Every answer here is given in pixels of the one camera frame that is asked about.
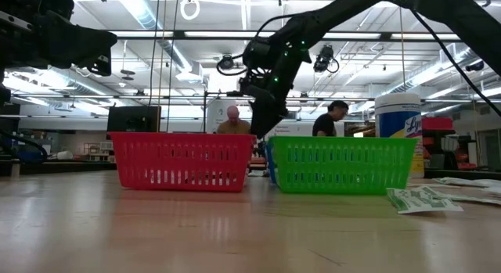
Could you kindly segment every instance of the computer monitor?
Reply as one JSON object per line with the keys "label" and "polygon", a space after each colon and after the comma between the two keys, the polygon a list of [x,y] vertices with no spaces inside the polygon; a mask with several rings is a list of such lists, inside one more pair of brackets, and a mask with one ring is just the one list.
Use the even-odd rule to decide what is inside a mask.
{"label": "computer monitor", "polygon": [[157,132],[160,129],[159,106],[111,107],[108,114],[108,132]]}

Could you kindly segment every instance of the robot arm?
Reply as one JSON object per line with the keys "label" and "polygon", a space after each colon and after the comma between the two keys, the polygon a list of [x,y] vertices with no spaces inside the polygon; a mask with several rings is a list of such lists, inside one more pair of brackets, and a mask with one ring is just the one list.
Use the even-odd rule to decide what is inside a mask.
{"label": "robot arm", "polygon": [[[250,104],[252,134],[264,137],[287,115],[285,99],[299,66],[311,62],[308,49],[333,27],[381,1],[393,2],[444,23],[501,74],[498,60],[501,24],[474,0],[336,0],[321,9],[297,14],[271,37],[256,37],[247,45],[243,63],[248,71],[240,79],[240,91],[255,97]],[[266,74],[256,74],[258,69]]]}

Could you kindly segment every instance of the ceiling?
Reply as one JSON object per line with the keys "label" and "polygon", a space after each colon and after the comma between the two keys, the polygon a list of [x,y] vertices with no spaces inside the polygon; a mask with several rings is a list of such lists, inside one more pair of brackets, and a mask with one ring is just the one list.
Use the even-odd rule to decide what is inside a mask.
{"label": "ceiling", "polygon": [[[301,13],[321,8],[333,0],[197,0],[200,12],[192,19],[183,17],[183,0],[147,0],[153,14],[157,14],[159,22],[167,31],[242,31],[257,30],[266,20],[282,14]],[[107,0],[75,0],[76,6],[71,22],[83,27],[113,31],[135,31],[144,28],[123,1]],[[492,0],[493,4],[485,9],[497,20],[501,20],[501,0]],[[196,11],[195,4],[186,5],[189,16]],[[438,33],[451,31],[441,23],[427,22]],[[270,23],[265,30],[275,31],[281,28],[281,20]],[[358,14],[332,31],[349,32],[426,32],[412,13],[390,3],[375,5],[371,9]],[[203,67],[206,80],[202,82],[182,82],[176,78],[178,70],[171,64],[165,51],[153,40],[120,40],[112,48],[112,75],[97,77],[79,70],[81,78],[88,79],[91,84],[99,84],[110,92],[122,95],[133,95],[138,90],[150,88],[157,95],[202,95],[206,86],[210,92],[219,89],[229,91],[236,89],[236,79],[221,78],[215,70],[215,64],[223,54],[240,54],[246,44],[242,40],[174,40],[175,47],[189,61],[199,63]],[[389,84],[402,80],[404,74],[412,75],[423,69],[423,66],[440,59],[440,47],[434,42],[363,42],[363,41],[322,41],[311,48],[310,54],[315,59],[324,45],[332,45],[337,54],[340,70],[336,74],[316,74],[312,64],[304,63],[294,82],[294,90],[290,96],[299,96],[307,92],[310,96],[336,97],[377,97],[387,89]],[[121,70],[135,72],[133,81],[123,81]],[[470,73],[470,77],[481,82],[482,77],[492,72],[488,66],[482,72]],[[497,86],[497,75],[490,74],[485,81],[485,89]],[[462,99],[468,94],[467,86],[454,70],[444,70],[431,78],[421,79],[413,90],[427,98],[436,92],[454,88],[440,98]],[[200,100],[172,100],[172,105],[198,105]]]}

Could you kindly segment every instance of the camera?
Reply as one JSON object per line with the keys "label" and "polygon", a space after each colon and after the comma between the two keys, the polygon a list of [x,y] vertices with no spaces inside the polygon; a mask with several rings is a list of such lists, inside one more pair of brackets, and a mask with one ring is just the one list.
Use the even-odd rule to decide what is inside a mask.
{"label": "camera", "polygon": [[320,53],[316,56],[313,70],[316,73],[322,73],[326,71],[333,59],[334,50],[332,49],[332,45],[324,45]]}
{"label": "camera", "polygon": [[466,70],[467,70],[467,72],[479,71],[479,70],[483,70],[484,66],[485,66],[484,61],[480,61],[478,63],[474,63],[474,64],[471,64],[469,66],[466,66]]}

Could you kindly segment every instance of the green basket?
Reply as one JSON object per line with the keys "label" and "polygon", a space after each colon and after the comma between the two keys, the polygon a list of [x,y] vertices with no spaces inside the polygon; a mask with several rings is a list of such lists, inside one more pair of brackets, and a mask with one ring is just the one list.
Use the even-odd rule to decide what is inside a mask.
{"label": "green basket", "polygon": [[384,195],[404,189],[416,139],[275,136],[269,140],[283,192]]}

